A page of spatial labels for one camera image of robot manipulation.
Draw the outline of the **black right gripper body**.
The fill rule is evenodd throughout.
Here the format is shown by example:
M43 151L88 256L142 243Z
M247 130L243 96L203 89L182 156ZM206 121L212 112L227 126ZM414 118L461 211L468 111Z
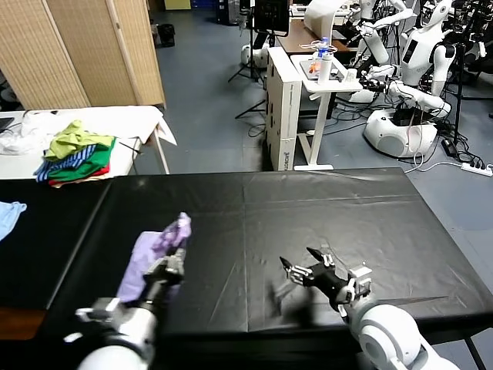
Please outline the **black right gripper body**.
M326 267L319 262L310 266L309 269L311 273L307 278L307 286L316 288L323 293L328 298L330 305L350 302L349 280L338 277L335 267Z

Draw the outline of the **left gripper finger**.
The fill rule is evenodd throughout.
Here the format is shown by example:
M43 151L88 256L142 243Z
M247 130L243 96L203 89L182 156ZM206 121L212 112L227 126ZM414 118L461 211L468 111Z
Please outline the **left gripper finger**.
M169 256L169 273L176 276L184 275L184 261L186 257L186 250L178 248L174 254Z
M155 262L153 262L146 273L145 277L165 277L168 274L168 257L158 258Z

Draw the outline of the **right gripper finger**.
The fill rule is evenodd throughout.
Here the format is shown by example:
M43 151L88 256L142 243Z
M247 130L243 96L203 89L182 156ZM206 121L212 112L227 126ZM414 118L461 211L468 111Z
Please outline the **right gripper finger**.
M286 272L287 279L298 285L312 285L314 273L308 267L291 264L286 258L280 257L280 262Z
M307 251L326 268L335 268L335 263L330 254L325 254L318 249L307 247Z

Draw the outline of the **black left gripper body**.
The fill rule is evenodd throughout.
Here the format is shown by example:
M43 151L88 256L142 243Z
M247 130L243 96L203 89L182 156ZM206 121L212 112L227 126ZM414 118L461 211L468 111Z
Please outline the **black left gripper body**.
M168 268L159 269L144 275L145 286L141 301L151 305L164 305L183 280L183 273Z

